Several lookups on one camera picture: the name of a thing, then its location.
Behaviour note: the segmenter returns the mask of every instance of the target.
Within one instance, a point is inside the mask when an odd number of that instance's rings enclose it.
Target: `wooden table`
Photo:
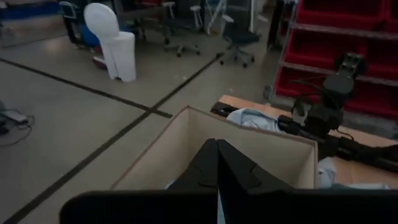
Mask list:
[[[269,105],[260,105],[228,95],[222,96],[219,99],[219,102],[226,103],[236,108],[254,108],[275,118],[278,118],[279,115],[291,116],[288,111],[279,110]],[[355,138],[355,141],[372,147],[384,147],[398,144],[397,141],[382,138],[350,128],[340,127],[339,130],[352,135]],[[330,134],[334,136],[341,136],[341,134],[337,133],[336,131],[332,131]],[[337,170],[337,183],[385,183],[392,188],[398,189],[398,174],[367,166],[354,161],[345,161],[337,157],[333,158],[333,162]]]

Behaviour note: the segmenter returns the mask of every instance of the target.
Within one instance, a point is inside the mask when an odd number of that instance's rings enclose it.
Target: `black office chair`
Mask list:
[[[261,22],[268,22],[268,20],[258,15],[257,19]],[[223,15],[222,37],[230,43],[227,48],[228,52],[224,57],[233,57],[235,60],[243,62],[243,67],[247,68],[249,62],[254,62],[253,54],[241,50],[242,47],[257,43],[260,41],[261,34],[257,32],[250,32],[249,28],[242,29],[238,27],[234,19],[228,15]],[[220,64],[224,65],[224,60],[220,60]]]
[[[184,50],[192,50],[200,55],[197,44],[191,44],[187,41],[170,43],[170,34],[175,34],[176,31],[185,30],[188,32],[197,32],[203,26],[203,21],[200,17],[200,1],[195,1],[194,4],[189,4],[188,1],[180,1],[178,3],[179,11],[174,13],[175,2],[164,2],[163,5],[169,8],[169,16],[164,19],[164,25],[169,28],[169,32],[166,32],[165,47],[166,51],[170,49],[177,49],[177,56],[181,57],[181,53]],[[182,11],[188,11],[187,17],[183,16]]]

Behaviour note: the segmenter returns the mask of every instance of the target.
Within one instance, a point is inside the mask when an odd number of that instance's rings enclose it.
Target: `red storage bin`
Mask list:
[[[321,76],[317,73],[282,68],[275,83],[275,93],[279,96],[288,97],[296,97],[301,93],[319,93],[318,90],[311,86],[292,83],[290,80]],[[306,81],[322,86],[324,80],[324,78],[314,78]],[[315,102],[318,101],[318,97],[316,96],[312,96],[310,99]],[[398,119],[398,88],[356,81],[354,98],[345,103],[344,109]]]
[[[384,28],[387,32],[398,32],[398,1],[386,0],[386,26]]]
[[[335,60],[347,52],[366,56],[366,39],[352,35],[293,30],[285,61],[333,69]]]
[[[367,60],[369,76],[398,80],[398,41],[370,40]]]
[[[347,29],[374,30],[385,18],[384,0],[302,0],[297,22]]]

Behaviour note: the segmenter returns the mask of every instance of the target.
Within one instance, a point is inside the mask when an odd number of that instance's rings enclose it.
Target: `black floor line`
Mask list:
[[[6,48],[11,48],[11,47],[19,47],[22,45],[27,45],[27,44],[31,44],[31,43],[35,43],[35,42],[40,42],[40,41],[45,41],[45,40],[50,40],[50,39],[56,39],[59,37],[65,37],[68,34],[62,34],[62,35],[57,35],[55,37],[47,37],[47,38],[43,38],[43,39],[39,39],[39,40],[32,40],[32,41],[27,41],[27,42],[22,42],[22,43],[18,43],[18,44],[10,44],[10,45],[4,45],[1,48],[6,49]]]
[[[204,70],[206,70],[210,65],[215,63],[218,58],[214,58],[212,61],[203,66],[199,71],[195,72],[189,79],[185,80],[181,85],[176,87],[173,91],[171,91],[166,97],[162,98],[155,106],[151,107],[149,110],[146,110],[144,114],[135,119],[133,122],[128,124],[125,128],[120,130],[117,134],[107,140],[104,144],[102,144],[99,148],[97,148],[94,152],[92,152],[88,157],[83,159],[79,164],[77,164],[73,169],[68,171],[65,175],[59,178],[56,182],[54,182],[51,186],[47,187],[42,193],[36,196],[32,201],[27,203],[21,209],[19,209],[15,214],[13,214],[10,218],[8,218],[4,224],[11,223],[19,223],[22,219],[24,219],[30,212],[35,210],[41,203],[50,198],[57,190],[63,187],[69,180],[72,180],[74,176],[76,176],[80,171],[82,171],[85,167],[87,167],[91,162],[93,162],[98,156],[100,156],[104,151],[109,149],[116,141],[121,139],[125,134],[135,128],[139,123],[145,120],[149,115],[154,113],[154,111],[162,106],[167,100],[173,97],[178,91],[180,91],[183,87],[188,85],[192,80],[194,80],[197,76],[199,76]]]
[[[121,98],[121,97],[118,97],[118,96],[114,96],[114,95],[111,95],[109,93],[105,93],[105,92],[100,91],[100,90],[95,90],[93,88],[90,88],[90,87],[87,87],[87,86],[84,86],[84,85],[81,85],[81,84],[78,84],[78,83],[75,83],[75,82],[60,78],[60,77],[56,77],[55,75],[51,75],[51,74],[49,74],[47,72],[43,72],[43,71],[28,67],[26,65],[21,65],[19,63],[12,62],[12,61],[6,60],[4,58],[0,58],[0,62],[7,63],[7,64],[15,66],[17,68],[21,68],[21,69],[24,69],[24,70],[39,74],[39,75],[45,76],[47,78],[51,78],[53,80],[56,80],[56,81],[59,81],[59,82],[62,82],[62,83],[77,87],[77,88],[82,89],[82,90],[86,90],[88,92],[91,92],[91,93],[94,93],[94,94],[97,94],[97,95],[101,95],[101,96],[110,98],[112,100],[116,100],[116,101],[121,102],[121,103],[125,103],[127,105],[130,105],[130,106],[133,106],[133,107],[145,110],[145,111],[150,111],[152,113],[155,113],[155,114],[157,114],[159,116],[163,116],[165,118],[171,118],[172,117],[171,114],[168,114],[166,112],[159,111],[159,110],[156,110],[156,109],[152,109],[152,108],[149,108],[148,106],[133,102],[131,100],[126,100],[124,98]]]

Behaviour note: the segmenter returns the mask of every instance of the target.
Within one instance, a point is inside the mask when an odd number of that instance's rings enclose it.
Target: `cardboard box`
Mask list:
[[[160,190],[176,180],[209,138],[224,139],[285,183],[317,186],[317,144],[308,139],[252,129],[186,107],[114,183],[117,190]]]

